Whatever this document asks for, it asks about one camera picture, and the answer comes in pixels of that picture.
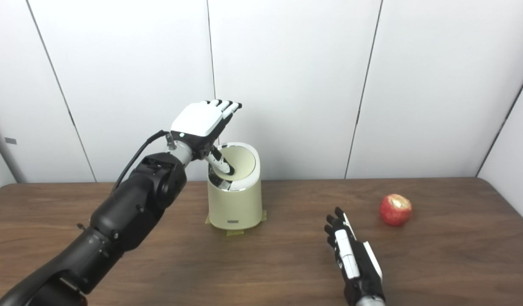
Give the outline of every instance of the robotic fingers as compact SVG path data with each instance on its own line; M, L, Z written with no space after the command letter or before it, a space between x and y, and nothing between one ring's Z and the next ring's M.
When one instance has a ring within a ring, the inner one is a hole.
M335 208L324 227L328 244L345 280L345 298L350 306L385 306L382 271L368 242L356 239L345 212Z

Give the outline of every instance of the panel seam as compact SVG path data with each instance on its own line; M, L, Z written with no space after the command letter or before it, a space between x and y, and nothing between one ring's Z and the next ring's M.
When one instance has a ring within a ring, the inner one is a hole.
M516 105L516 101L518 101L518 99L520 98L520 95L522 94L522 91L523 91L523 82L522 82L522 87L520 87L520 90L518 91L518 93L516 94L516 97L514 98L514 101L512 101L512 105L510 106L509 111L506 113L505 119L501 123L501 126L500 126L500 128L498 130L498 133L494 137L494 140L492 141L492 143L490 145L490 148L488 149L484 159L482 160L481 166L479 167L479 169L477 171L477 175L475 176L476 178L481 173L482 167L484 167L484 163L486 163L486 160L488 159L488 156L490 155L492 149L494 149L494 145L496 144L496 141L498 141L498 138L499 138L499 136L501 134L501 130L503 130L503 128L504 128L504 126L506 124L506 121L507 121L507 119L510 116L510 113L514 109L514 105Z
M383 4L383 2L384 2L384 0L380 0L380 7L378 8L378 16L376 17L376 26L374 27L373 42L371 43L371 46L370 46L369 60L368 60L368 63L367 63L367 69L365 71L364 84L363 84L363 88L362 88L362 96L360 97L360 104L358 106L358 115L356 116L356 124L354 126L354 132L352 134L352 141L350 143L350 151L348 153L348 161L346 163L345 177L344 177L345 179L346 179L346 176L348 176L348 167L350 165L350 158L351 158L351 155L352 155L352 147L354 147L354 139L356 137L356 130L358 130L358 122L360 120L360 113L362 112L362 103L363 103L363 98L364 98L364 93L365 93L365 85L367 84L367 79L368 79L368 76L369 76L370 60L373 57L374 41L376 40L376 33L378 31L378 23L380 21L380 14L382 13L382 4Z
M67 103L67 99L65 98L65 93L63 93L63 88L61 87L61 83L59 82L59 78L57 78L57 73L54 68L54 64L50 58L50 54L48 53L48 49L46 48L46 43L44 42L44 39L42 38L42 33L40 32L40 29L38 27L37 20L34 17L33 10L31 8L31 5L29 4L29 0L25 0L25 3L27 4L27 7L29 8L29 13L31 14L31 17L33 19L34 26L37 29L38 37L40 38L40 42L42 43L42 47L44 48L44 52L46 53L46 58L48 58L48 62L50 63L50 67L52 68L52 72L54 74L55 80L57 82L57 87L59 87L59 92L61 93L61 97L63 97L63 102L65 103L65 107L67 107L67 112L69 113L69 118L71 119L71 122L73 123L74 130L76 132L76 136L78 137L78 141L80 142L80 146L82 147L82 151L84 153L84 156L86 157L86 161L88 162L88 166L90 167L91 174L93 176L93 180L97 182L97 178L95 176L95 173L93 172L93 167L90 163L90 159L88 158L88 155L86 153L86 148L84 147L84 143L82 142L82 138L80 137L80 133L78 132L78 128L76 127L76 124L73 119L73 114L71 113L71 109L69 108L69 104Z

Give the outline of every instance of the robotic hand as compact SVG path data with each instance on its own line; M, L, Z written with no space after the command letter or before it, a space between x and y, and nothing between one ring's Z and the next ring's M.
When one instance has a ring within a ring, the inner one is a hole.
M169 151L180 157L205 159L223 173L233 175L235 170L215 148L214 141L241 108L240 103L215 99L192 103L176 118L167 135Z
M356 240L346 214L339 207L327 216L324 230L335 250L335 260L345 280L345 298L350 306L385 306L382 271L368 242Z
M185 168L207 159L225 173L234 169L213 146L239 103L192 103L172 124L141 146L110 196L93 212L90 224L65 250L17 283L0 306L86 306L86 296L129 250L137 248L158 224L185 186ZM123 177L144 148L166 136L168 151L145 156L127 180Z

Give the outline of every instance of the apple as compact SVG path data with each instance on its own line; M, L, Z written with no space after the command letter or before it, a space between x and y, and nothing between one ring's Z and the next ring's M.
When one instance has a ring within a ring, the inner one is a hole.
M394 227L405 224L412 213L413 204L400 194L388 194L380 203L380 217Z

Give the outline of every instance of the tape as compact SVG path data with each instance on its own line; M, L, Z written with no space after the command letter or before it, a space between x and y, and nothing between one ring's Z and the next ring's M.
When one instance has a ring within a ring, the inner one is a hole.
M244 230L228 230L227 236L235 236L244 234Z

